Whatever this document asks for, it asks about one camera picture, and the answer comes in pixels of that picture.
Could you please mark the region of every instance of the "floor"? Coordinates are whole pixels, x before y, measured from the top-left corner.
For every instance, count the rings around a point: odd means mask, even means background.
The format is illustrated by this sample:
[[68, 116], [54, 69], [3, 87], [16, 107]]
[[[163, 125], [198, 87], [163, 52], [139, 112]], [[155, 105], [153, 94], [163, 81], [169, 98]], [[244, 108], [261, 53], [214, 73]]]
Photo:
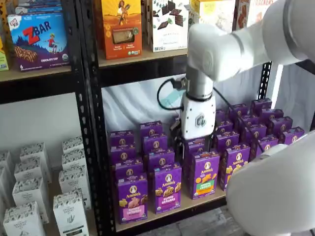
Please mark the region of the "floor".
[[[249, 236], [234, 222], [227, 207], [167, 225], [138, 236]], [[309, 231], [292, 236], [312, 236]]]

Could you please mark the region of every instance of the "orange box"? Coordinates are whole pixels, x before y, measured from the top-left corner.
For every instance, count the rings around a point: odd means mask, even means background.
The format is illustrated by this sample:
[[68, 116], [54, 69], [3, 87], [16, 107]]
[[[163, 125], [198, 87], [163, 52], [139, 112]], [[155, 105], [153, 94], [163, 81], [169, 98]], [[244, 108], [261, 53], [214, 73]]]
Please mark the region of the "orange box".
[[106, 59], [142, 53], [141, 1], [102, 0]]

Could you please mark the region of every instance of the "pink label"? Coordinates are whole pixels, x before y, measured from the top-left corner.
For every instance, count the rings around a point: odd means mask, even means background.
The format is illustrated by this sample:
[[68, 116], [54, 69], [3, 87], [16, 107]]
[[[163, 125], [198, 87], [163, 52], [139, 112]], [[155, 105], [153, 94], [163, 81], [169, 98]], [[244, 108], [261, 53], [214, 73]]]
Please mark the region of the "pink label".
[[123, 209], [123, 216], [125, 220], [133, 220], [141, 218], [144, 214], [144, 205], [137, 206], [134, 208]]

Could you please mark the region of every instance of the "white wall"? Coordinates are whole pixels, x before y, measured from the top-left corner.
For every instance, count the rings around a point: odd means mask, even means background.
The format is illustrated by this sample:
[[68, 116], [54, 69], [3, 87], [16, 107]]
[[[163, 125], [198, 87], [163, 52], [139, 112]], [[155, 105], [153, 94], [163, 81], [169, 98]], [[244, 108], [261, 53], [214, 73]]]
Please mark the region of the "white wall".
[[0, 150], [10, 150], [15, 162], [20, 147], [45, 142], [52, 167], [60, 166], [62, 141], [78, 135], [74, 93], [0, 105]]

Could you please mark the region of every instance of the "white package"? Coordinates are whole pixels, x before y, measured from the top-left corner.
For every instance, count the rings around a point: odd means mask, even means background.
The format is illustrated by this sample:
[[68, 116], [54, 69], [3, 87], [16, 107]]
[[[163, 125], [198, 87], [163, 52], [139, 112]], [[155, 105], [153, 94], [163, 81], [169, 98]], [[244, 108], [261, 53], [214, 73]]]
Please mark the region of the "white package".
[[50, 162], [48, 159], [45, 143], [29, 145], [21, 148], [20, 159], [25, 161], [28, 158], [39, 157], [41, 165], [43, 166], [45, 172], [45, 179], [51, 183], [52, 181], [52, 172], [50, 167]]
[[23, 181], [30, 178], [43, 177], [45, 174], [39, 157], [29, 158], [15, 165], [14, 176], [16, 181]]
[[8, 236], [45, 236], [37, 202], [5, 211], [3, 226]]
[[49, 223], [50, 218], [46, 184], [42, 177], [17, 181], [12, 193], [17, 206], [36, 201], [40, 218], [44, 224]]
[[75, 137], [73, 139], [69, 139], [67, 141], [63, 141], [63, 153], [66, 154], [76, 149], [82, 149], [83, 140], [82, 136]]
[[80, 189], [55, 196], [53, 206], [61, 236], [89, 236]]
[[62, 193], [67, 193], [75, 189], [81, 189], [84, 206], [86, 210], [91, 209], [89, 180], [86, 174], [85, 166], [71, 170], [60, 171], [59, 184]]

